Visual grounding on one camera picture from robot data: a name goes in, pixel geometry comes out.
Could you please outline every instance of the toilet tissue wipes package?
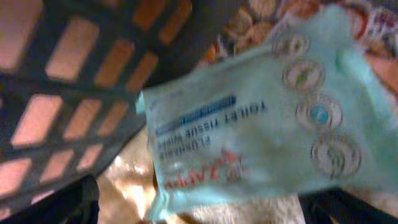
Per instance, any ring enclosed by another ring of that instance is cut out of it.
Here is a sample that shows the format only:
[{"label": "toilet tissue wipes package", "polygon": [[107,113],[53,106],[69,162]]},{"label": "toilet tissue wipes package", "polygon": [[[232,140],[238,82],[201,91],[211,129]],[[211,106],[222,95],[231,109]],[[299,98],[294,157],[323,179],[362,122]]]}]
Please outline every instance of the toilet tissue wipes package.
[{"label": "toilet tissue wipes package", "polygon": [[144,91],[159,185],[146,218],[336,185],[396,189],[396,121],[348,21],[329,7]]}]

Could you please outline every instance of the round icon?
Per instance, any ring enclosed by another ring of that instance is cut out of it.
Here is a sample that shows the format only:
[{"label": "round icon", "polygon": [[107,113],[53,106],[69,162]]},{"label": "round icon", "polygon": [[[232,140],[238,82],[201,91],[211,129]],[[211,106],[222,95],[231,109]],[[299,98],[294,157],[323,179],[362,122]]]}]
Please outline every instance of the round icon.
[{"label": "round icon", "polygon": [[330,179],[340,179],[357,173],[361,152],[346,136],[331,134],[313,143],[311,159],[322,174]]},{"label": "round icon", "polygon": [[325,79],[321,65],[310,60],[298,60],[287,67],[283,81],[290,89],[299,92],[317,90]]},{"label": "round icon", "polygon": [[324,132],[335,129],[341,124],[343,110],[334,99],[324,94],[317,94],[298,104],[296,117],[307,129]]},{"label": "round icon", "polygon": [[278,57],[298,57],[307,53],[310,40],[301,34],[281,37],[274,42],[272,53]]}]

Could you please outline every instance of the wipes packet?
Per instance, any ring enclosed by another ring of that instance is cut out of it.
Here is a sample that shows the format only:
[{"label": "wipes packet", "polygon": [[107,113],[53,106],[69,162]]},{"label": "wipes packet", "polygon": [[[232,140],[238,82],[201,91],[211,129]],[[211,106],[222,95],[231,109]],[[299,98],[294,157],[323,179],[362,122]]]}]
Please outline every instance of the wipes packet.
[{"label": "wipes packet", "polygon": [[398,187],[391,107],[338,7],[144,99],[159,185],[148,219],[334,185]]}]

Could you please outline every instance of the circular logo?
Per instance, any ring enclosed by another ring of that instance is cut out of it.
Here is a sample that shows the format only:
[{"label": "circular logo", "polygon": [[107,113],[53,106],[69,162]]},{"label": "circular logo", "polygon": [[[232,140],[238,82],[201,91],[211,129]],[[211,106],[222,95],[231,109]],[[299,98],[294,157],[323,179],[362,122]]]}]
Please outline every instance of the circular logo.
[{"label": "circular logo", "polygon": [[317,94],[298,104],[296,117],[309,130],[329,131],[343,120],[343,110],[338,102],[327,95]]},{"label": "circular logo", "polygon": [[307,53],[309,48],[308,37],[294,34],[276,40],[272,46],[272,53],[278,57],[298,57]]},{"label": "circular logo", "polygon": [[346,136],[332,134],[313,143],[311,159],[322,174],[339,179],[357,173],[361,152]]},{"label": "circular logo", "polygon": [[283,74],[283,81],[290,89],[308,92],[318,89],[325,79],[325,71],[318,63],[298,60],[289,65]]}]

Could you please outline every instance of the plastic wrapper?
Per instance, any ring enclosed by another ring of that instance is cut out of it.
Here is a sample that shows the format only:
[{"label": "plastic wrapper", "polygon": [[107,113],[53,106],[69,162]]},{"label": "plastic wrapper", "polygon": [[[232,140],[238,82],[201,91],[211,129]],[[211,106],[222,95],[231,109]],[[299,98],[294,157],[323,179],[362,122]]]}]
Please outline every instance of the plastic wrapper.
[{"label": "plastic wrapper", "polygon": [[147,217],[341,184],[398,187],[391,105],[346,21],[329,7],[256,50],[146,90],[159,183]]}]

